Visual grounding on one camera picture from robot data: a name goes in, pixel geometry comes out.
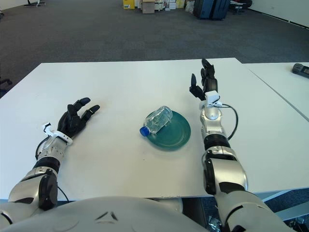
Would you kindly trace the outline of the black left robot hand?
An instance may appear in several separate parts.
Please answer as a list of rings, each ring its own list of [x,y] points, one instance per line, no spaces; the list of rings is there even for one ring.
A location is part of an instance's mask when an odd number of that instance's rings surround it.
[[[79,117],[78,111],[89,102],[90,99],[86,97],[77,100],[74,104],[68,104],[67,111],[62,115],[58,122],[57,130],[71,139],[79,134],[85,128],[92,115],[100,109],[99,105],[94,105]]]

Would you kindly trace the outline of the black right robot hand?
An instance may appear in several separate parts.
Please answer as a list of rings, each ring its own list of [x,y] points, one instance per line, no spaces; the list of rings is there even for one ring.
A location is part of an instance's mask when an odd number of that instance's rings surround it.
[[[206,93],[210,91],[218,92],[218,81],[214,77],[215,69],[214,65],[210,64],[205,58],[201,60],[203,68],[200,70],[202,88],[197,85],[196,76],[192,74],[191,85],[189,92],[201,101],[206,99]]]

